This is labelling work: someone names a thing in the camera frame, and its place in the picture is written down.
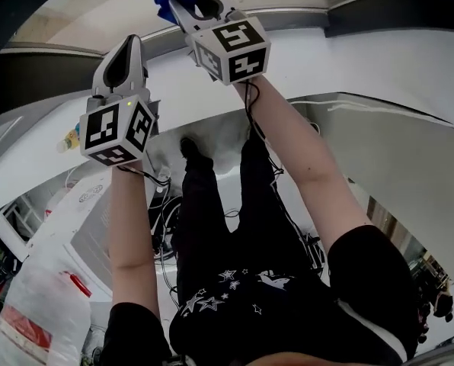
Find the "forearm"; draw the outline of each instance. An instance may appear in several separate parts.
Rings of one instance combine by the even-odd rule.
[[[260,96],[251,109],[273,150],[298,185],[343,178],[334,157],[309,122],[263,76],[254,78]],[[245,84],[235,88],[244,99]],[[251,87],[251,100],[256,89]]]
[[[113,268],[154,264],[144,178],[112,170],[109,255]]]

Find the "white cube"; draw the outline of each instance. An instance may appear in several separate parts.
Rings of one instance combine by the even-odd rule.
[[[109,166],[142,159],[154,115],[138,95],[80,117],[80,152]]]
[[[225,85],[267,70],[271,42],[257,18],[201,30],[191,40],[198,64]]]

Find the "bottle with yellow liquid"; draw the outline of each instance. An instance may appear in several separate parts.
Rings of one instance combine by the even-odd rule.
[[[59,141],[56,145],[56,150],[59,153],[64,153],[68,149],[78,148],[80,146],[80,124],[76,124],[75,129],[70,130],[64,140]]]

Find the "leg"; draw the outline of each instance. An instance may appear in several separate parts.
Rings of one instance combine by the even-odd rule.
[[[205,267],[230,235],[225,224],[213,161],[188,153],[178,227],[171,241],[177,253],[178,299],[182,303],[201,286]]]
[[[308,271],[309,259],[273,183],[274,172],[263,140],[251,131],[242,149],[242,208],[235,234],[242,249],[241,260],[259,269]]]

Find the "black t-shirt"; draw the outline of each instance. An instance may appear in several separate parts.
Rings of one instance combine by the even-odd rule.
[[[413,358],[416,290],[391,242],[374,226],[361,226],[333,244],[328,264],[331,287],[310,273],[220,272],[179,309],[172,348],[199,366],[247,364],[277,352],[387,365]],[[150,311],[132,303],[112,308],[103,365],[156,366],[170,356]]]

